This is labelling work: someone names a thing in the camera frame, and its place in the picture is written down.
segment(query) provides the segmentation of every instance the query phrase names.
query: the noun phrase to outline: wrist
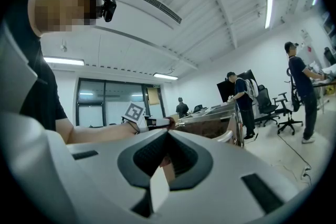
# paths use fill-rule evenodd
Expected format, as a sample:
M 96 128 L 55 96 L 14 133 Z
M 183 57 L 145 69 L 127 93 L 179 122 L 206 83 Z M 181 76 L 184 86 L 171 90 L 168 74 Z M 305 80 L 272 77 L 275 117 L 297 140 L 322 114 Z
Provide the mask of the wrist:
M 124 127 L 127 129 L 127 132 L 132 134 L 137 134 L 140 132 L 139 127 L 135 122 L 127 121 L 124 123 Z

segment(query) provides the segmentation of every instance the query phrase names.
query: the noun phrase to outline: man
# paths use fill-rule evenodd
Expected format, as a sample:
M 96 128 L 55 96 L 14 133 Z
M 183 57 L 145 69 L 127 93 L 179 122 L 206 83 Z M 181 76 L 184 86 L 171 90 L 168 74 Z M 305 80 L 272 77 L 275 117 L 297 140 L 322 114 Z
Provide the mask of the man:
M 5 16 L 15 41 L 38 76 L 20 113 L 56 131 L 65 143 L 118 140 L 132 137 L 138 130 L 132 122 L 99 129 L 74 127 L 59 102 L 55 76 L 41 52 L 42 35 L 93 24 L 100 6 L 101 0 L 16 0 Z
M 235 95 L 232 99 L 228 100 L 228 102 L 230 103 L 237 100 L 240 114 L 242 115 L 241 119 L 246 127 L 246 136 L 244 139 L 250 139 L 255 135 L 254 114 L 252 107 L 253 100 L 246 93 L 247 86 L 242 78 L 237 77 L 237 75 L 233 72 L 229 72 L 227 74 L 227 79 L 231 83 L 235 84 Z
M 303 132 L 302 143 L 313 143 L 312 137 L 317 117 L 317 99 L 310 78 L 324 80 L 325 76 L 311 72 L 300 57 L 296 56 L 296 45 L 285 43 L 285 51 L 289 57 L 289 70 L 306 112 L 306 128 Z
M 178 98 L 179 104 L 176 107 L 176 112 L 179 114 L 180 119 L 187 114 L 189 108 L 186 104 L 183 103 L 182 97 Z

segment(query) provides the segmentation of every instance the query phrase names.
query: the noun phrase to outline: sneakers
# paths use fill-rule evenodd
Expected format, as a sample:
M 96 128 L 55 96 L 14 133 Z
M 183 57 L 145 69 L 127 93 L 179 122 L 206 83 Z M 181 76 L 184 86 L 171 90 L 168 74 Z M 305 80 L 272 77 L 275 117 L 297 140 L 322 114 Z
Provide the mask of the sneakers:
M 253 138 L 253 136 L 255 136 L 255 133 L 253 132 L 253 134 L 249 134 L 249 135 L 245 135 L 244 139 L 251 139 Z
M 308 144 L 308 143 L 313 143 L 313 142 L 315 142 L 315 138 L 314 137 L 311 137 L 308 140 L 306 140 L 304 138 L 302 139 L 302 144 Z

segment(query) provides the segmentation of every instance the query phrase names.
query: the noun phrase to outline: backpack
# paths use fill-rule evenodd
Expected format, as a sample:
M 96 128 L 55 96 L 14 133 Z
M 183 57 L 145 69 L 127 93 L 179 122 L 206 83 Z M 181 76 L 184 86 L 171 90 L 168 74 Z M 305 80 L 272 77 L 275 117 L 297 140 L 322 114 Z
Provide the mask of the backpack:
M 297 92 L 294 91 L 294 82 L 293 82 L 293 77 L 290 76 L 290 82 L 291 82 L 291 97 L 292 97 L 292 105 L 293 105 L 293 109 L 294 109 L 294 112 L 297 112 L 300 108 L 300 101 L 299 101 L 299 98 L 297 96 Z
M 252 99 L 252 101 L 255 101 L 258 97 L 258 86 L 257 83 L 253 79 L 243 79 L 246 85 L 247 91 L 245 93 Z

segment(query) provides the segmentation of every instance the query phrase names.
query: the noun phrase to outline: cap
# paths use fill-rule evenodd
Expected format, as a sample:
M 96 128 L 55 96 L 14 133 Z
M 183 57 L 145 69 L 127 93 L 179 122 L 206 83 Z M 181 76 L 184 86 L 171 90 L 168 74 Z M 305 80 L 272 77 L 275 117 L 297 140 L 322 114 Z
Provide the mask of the cap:
M 286 42 L 285 43 L 285 51 L 286 51 L 286 53 L 289 53 L 289 49 L 290 48 L 296 48 L 298 46 L 298 44 L 297 43 L 293 43 L 293 42 Z
M 234 72 L 229 72 L 229 73 L 226 75 L 226 77 L 229 78 L 229 77 L 231 77 L 231 76 L 233 76 L 233 75 L 235 75 Z

